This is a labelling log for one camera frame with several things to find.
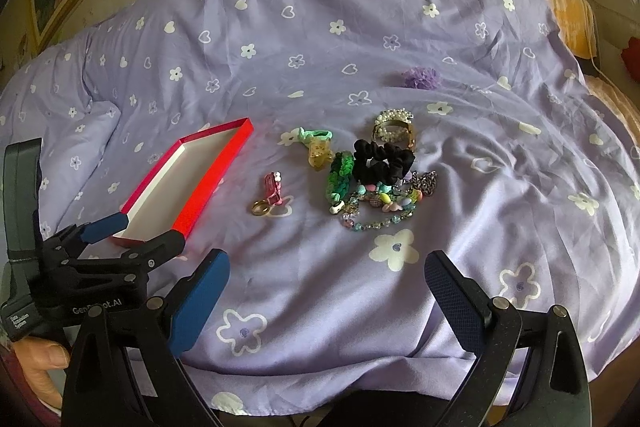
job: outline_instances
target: bed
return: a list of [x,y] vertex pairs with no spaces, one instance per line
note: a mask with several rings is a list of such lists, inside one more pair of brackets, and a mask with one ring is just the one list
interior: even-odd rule
[[[414,66],[439,87],[403,87]],[[296,130],[352,150],[388,108],[415,115],[415,168],[438,187],[412,219],[353,232],[328,213],[327,172]],[[210,248],[229,253],[228,286],[182,359],[212,407],[284,415],[347,389],[451,398],[472,356],[424,281],[437,249],[518,308],[564,305],[590,380],[635,339],[640,148],[590,94],[545,0],[137,0],[16,73],[0,144],[44,138],[48,237],[117,212],[178,138],[246,116],[254,134],[150,281],[165,295]],[[252,216],[269,171],[285,204]]]

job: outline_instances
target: gold bracelet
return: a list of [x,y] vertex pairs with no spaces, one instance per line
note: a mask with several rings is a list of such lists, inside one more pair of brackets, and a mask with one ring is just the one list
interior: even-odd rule
[[407,146],[407,149],[409,149],[411,152],[414,151],[415,149],[414,124],[406,123],[405,121],[402,121],[402,120],[386,120],[383,122],[376,123],[375,126],[373,127],[373,135],[372,135],[373,141],[376,141],[376,138],[378,137],[378,131],[387,126],[404,127],[409,137],[409,145]]

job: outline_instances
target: purple bedsheet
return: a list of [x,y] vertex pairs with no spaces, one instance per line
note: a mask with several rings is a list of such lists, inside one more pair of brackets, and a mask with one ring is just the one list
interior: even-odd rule
[[[594,378],[639,328],[640,150],[558,32],[545,0],[138,0],[14,76],[0,144],[44,136],[46,236],[116,212],[177,138],[252,118],[185,256],[150,283],[164,295],[210,248],[229,253],[228,286],[183,357],[217,409],[303,412],[348,387],[451,397],[472,357],[425,284],[436,249],[489,295],[566,306]],[[401,87],[413,66],[442,85]],[[414,113],[415,166],[438,188],[412,219],[351,232],[295,130],[350,149],[395,107]],[[286,204],[254,217],[271,170]]]

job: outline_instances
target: human hand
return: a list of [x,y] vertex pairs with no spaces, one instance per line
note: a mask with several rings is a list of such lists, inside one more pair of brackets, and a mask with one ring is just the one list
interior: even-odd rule
[[13,343],[13,349],[35,395],[50,406],[62,409],[62,396],[47,370],[66,369],[70,360],[67,350],[59,343],[37,337],[24,337]]

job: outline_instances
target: black scrunchie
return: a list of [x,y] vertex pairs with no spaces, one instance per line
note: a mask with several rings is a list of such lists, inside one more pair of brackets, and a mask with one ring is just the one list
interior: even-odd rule
[[[390,143],[380,146],[375,142],[358,140],[353,147],[353,177],[362,185],[376,185],[378,182],[395,185],[406,176],[415,160],[414,153],[409,149],[400,149]],[[377,160],[377,163],[368,166],[369,160]]]

